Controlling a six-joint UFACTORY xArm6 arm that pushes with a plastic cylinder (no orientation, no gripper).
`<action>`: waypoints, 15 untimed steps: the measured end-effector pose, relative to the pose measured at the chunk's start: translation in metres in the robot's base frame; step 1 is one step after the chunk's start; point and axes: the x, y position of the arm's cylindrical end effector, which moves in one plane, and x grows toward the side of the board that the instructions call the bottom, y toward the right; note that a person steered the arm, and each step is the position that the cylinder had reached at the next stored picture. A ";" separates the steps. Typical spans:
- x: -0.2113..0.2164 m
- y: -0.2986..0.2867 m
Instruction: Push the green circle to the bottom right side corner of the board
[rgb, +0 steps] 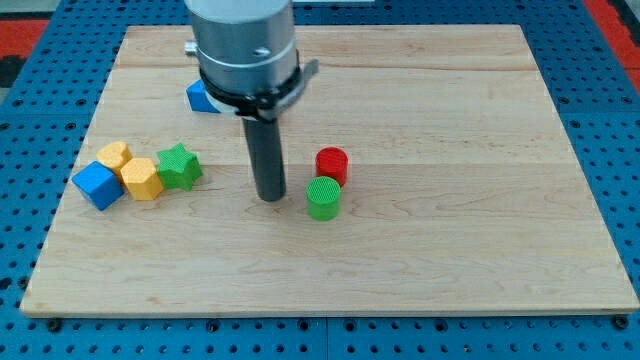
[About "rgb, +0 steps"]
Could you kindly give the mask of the blue block behind arm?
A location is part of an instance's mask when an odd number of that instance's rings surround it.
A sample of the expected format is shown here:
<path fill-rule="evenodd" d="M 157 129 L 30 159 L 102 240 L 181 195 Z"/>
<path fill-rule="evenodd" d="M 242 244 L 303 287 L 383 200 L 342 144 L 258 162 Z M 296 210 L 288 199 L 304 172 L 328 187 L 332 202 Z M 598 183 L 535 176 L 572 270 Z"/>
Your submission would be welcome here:
<path fill-rule="evenodd" d="M 209 101 L 207 91 L 202 80 L 197 80 L 186 88 L 186 95 L 190 108 L 194 112 L 215 113 L 219 111 Z"/>

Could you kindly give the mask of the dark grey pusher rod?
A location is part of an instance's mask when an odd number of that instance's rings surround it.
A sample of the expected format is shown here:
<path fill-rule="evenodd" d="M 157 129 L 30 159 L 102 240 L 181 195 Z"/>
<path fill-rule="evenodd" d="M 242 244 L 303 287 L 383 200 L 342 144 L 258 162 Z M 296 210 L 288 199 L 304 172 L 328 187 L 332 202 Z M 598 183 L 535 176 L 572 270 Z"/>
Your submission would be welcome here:
<path fill-rule="evenodd" d="M 257 195 L 275 202 L 286 193 L 286 180 L 279 125 L 276 120 L 243 120 Z"/>

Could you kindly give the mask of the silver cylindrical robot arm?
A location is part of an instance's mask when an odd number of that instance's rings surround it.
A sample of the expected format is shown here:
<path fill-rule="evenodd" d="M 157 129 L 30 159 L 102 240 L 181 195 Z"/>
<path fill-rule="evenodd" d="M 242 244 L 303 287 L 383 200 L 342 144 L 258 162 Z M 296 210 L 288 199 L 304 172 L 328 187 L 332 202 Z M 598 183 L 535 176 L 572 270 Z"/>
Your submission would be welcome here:
<path fill-rule="evenodd" d="M 284 197 L 279 117 L 303 95 L 319 62 L 300 62 L 291 0 L 186 0 L 208 100 L 242 119 L 257 195 Z"/>

